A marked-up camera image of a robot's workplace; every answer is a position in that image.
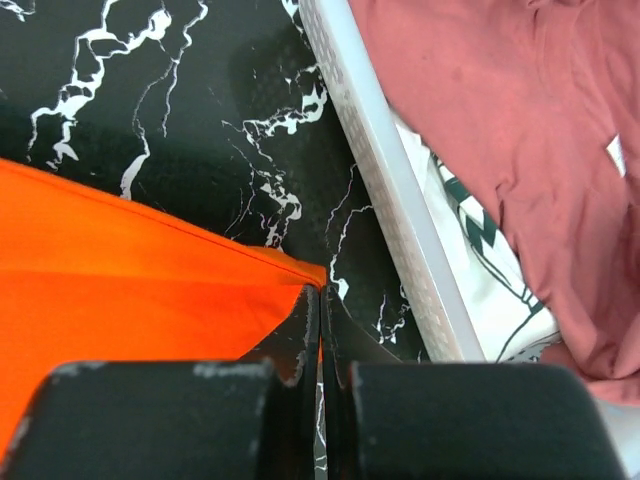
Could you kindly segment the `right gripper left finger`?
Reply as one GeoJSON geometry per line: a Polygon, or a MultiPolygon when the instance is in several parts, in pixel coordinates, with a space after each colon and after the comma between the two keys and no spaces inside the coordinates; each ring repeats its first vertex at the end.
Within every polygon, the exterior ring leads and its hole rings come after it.
{"type": "Polygon", "coordinates": [[[310,479],[320,294],[236,361],[75,362],[32,395],[5,479],[310,479]]]}

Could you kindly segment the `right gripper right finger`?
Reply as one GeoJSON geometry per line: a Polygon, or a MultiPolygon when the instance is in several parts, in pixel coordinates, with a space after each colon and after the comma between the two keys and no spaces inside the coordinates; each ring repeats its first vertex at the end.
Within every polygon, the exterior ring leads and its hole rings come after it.
{"type": "Polygon", "coordinates": [[[332,479],[621,479],[583,383],[537,363],[403,363],[321,294],[332,479]]]}

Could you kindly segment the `orange t shirt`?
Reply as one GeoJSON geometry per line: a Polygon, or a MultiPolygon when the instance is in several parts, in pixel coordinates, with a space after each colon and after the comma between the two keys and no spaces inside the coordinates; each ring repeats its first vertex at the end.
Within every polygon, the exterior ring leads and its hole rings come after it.
{"type": "Polygon", "coordinates": [[[62,364],[236,360],[325,282],[321,266],[3,161],[1,441],[62,364]]]}

